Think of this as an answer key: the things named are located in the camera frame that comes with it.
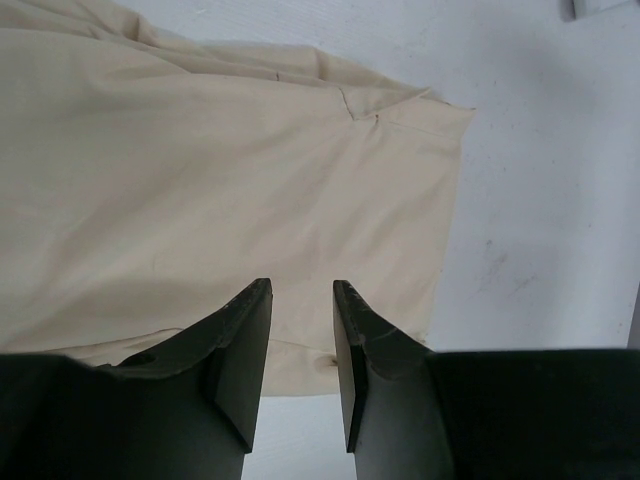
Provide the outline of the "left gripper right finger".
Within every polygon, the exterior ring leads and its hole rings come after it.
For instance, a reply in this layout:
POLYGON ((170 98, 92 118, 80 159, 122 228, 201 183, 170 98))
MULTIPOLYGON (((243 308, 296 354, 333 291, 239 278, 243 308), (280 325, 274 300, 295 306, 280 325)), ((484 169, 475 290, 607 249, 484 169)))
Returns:
POLYGON ((635 479, 639 354, 437 353, 333 285, 345 443, 361 479, 635 479))

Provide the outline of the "beige trousers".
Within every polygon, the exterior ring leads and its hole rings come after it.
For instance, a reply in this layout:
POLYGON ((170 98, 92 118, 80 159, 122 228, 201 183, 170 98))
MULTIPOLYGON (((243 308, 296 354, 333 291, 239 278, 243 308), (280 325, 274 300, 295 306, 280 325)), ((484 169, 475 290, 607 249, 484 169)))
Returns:
POLYGON ((313 48, 5 1, 1 348, 117 364, 264 277, 264 393, 334 393, 334 281, 426 336, 472 116, 313 48))

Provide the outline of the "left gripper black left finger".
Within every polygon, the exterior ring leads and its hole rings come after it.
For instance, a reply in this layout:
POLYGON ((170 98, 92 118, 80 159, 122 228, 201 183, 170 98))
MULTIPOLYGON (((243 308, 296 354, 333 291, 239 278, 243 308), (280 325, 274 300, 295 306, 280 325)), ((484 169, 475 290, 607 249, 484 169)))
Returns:
POLYGON ((5 479, 238 479, 252 450, 271 325, 258 279, 122 363, 1 359, 5 479))

